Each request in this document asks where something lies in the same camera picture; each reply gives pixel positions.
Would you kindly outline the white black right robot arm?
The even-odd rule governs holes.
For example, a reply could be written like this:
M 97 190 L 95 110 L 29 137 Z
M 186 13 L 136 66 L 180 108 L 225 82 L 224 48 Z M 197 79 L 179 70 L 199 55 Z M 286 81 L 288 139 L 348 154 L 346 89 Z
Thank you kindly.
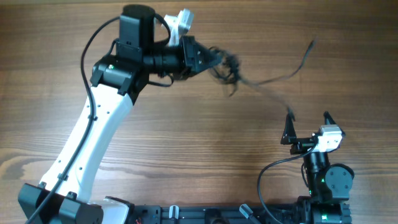
M 290 145 L 291 155 L 303 157 L 302 176 L 306 180 L 309 196 L 300 196 L 292 205 L 285 223 L 336 223 L 352 222 L 346 201 L 353 186 L 354 171 L 341 164 L 331 164 L 328 154 L 336 151 L 345 132 L 335 123 L 329 112 L 324 112 L 325 124 L 309 138 L 298 138 L 293 117 L 288 114 L 281 144 Z

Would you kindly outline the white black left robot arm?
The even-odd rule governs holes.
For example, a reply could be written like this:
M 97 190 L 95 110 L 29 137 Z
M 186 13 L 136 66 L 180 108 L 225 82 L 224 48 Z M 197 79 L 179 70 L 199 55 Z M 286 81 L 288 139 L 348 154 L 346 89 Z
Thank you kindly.
M 161 16 L 149 6 L 123 8 L 119 36 L 84 78 L 87 100 L 56 161 L 37 185 L 22 186 L 18 201 L 29 223 L 127 223 L 135 206 L 106 197 L 91 201 L 96 173 L 113 135 L 150 84 L 150 75 L 186 80 L 221 63 L 188 34 L 193 13 Z

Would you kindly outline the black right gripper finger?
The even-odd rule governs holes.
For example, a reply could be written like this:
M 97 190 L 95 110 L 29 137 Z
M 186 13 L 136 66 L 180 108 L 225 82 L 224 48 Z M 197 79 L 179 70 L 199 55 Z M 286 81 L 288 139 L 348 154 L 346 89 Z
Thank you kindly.
M 282 133 L 280 143 L 282 145 L 295 144 L 297 142 L 297 135 L 295 133 L 293 118 L 290 114 L 287 114 L 285 119 L 285 128 Z
M 328 111 L 325 111 L 323 114 L 324 120 L 325 120 L 325 124 L 326 125 L 334 125 L 336 124 L 336 122 L 334 121 L 334 119 L 331 117 L 330 113 Z

